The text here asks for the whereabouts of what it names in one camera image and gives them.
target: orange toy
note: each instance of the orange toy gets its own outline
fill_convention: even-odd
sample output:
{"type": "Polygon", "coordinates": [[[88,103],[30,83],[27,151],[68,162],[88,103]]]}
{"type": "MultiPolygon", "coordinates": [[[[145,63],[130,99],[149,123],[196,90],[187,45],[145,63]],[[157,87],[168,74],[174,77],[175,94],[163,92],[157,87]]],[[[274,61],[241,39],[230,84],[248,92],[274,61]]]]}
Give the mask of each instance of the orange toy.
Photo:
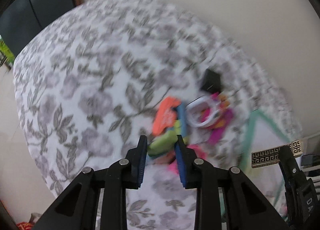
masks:
{"type": "Polygon", "coordinates": [[[152,134],[159,136],[165,128],[173,127],[175,120],[177,120],[177,113],[172,108],[178,107],[181,101],[177,98],[168,96],[159,106],[155,121],[153,122],[152,134]]]}

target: purple object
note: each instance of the purple object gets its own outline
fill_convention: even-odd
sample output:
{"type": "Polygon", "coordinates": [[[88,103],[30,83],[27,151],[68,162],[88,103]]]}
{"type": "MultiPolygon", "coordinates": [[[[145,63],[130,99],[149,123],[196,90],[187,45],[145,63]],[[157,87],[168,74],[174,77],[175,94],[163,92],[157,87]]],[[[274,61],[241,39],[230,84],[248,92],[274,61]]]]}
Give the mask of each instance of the purple object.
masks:
{"type": "Polygon", "coordinates": [[[224,114],[224,118],[226,120],[226,125],[221,127],[221,128],[217,128],[214,129],[210,135],[210,138],[208,139],[208,143],[214,145],[216,144],[223,136],[224,131],[226,130],[226,127],[230,124],[232,118],[233,118],[233,111],[232,109],[228,108],[224,114]]]}

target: white wall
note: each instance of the white wall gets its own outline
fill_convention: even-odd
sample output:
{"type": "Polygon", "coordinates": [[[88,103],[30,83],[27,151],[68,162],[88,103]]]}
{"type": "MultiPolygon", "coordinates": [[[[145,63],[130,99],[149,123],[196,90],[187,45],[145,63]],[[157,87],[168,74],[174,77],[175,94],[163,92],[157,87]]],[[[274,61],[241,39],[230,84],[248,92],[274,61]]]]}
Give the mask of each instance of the white wall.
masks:
{"type": "Polygon", "coordinates": [[[320,19],[308,0],[165,1],[230,34],[289,92],[304,135],[320,130],[320,19]]]}

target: black robotic clamp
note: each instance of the black robotic clamp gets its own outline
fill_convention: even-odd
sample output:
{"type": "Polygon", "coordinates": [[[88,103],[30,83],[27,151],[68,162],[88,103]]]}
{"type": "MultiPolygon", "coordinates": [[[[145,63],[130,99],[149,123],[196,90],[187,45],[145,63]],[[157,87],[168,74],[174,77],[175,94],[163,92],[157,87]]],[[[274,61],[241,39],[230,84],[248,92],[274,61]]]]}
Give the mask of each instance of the black robotic clamp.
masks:
{"type": "MultiPolygon", "coordinates": [[[[181,182],[186,189],[197,189],[195,230],[221,229],[219,187],[223,190],[228,230],[320,229],[320,205],[314,199],[314,186],[303,179],[291,151],[284,149],[279,154],[285,176],[288,225],[239,168],[215,168],[187,148],[180,135],[175,149],[181,182]]],[[[94,230],[101,188],[104,196],[100,229],[127,230],[125,190],[140,187],[146,153],[147,138],[141,136],[138,146],[109,168],[93,171],[85,167],[33,230],[94,230]]]]}

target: beige wall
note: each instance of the beige wall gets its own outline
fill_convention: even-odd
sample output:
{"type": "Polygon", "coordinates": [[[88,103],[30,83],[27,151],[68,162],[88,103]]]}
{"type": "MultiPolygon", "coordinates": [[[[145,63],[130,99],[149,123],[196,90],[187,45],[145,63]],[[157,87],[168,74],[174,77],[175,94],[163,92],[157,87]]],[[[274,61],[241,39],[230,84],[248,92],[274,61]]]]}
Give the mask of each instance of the beige wall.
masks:
{"type": "Polygon", "coordinates": [[[165,1],[230,34],[288,91],[304,135],[320,130],[320,19],[308,0],[165,1]]]}

